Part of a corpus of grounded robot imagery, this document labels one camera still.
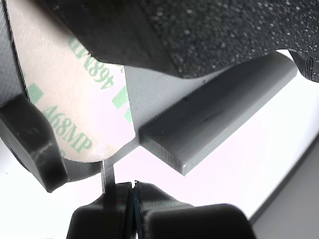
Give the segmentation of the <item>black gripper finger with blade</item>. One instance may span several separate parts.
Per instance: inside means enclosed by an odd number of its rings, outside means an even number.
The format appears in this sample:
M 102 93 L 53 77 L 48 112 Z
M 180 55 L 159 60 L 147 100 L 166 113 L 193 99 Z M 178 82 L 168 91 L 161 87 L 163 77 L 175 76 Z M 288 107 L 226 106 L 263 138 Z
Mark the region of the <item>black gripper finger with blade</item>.
M 102 195 L 76 209 L 68 239 L 133 239 L 133 188 L 131 182 L 115 183 L 114 167 L 104 160 L 101 167 Z

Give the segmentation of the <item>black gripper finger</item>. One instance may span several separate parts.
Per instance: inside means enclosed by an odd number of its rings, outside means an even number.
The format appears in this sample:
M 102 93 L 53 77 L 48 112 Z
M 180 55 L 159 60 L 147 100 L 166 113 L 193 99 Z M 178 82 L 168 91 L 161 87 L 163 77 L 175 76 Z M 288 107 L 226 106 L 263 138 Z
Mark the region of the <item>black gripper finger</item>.
M 254 239 L 245 214 L 230 204 L 195 207 L 154 184 L 135 182 L 134 207 L 140 239 Z

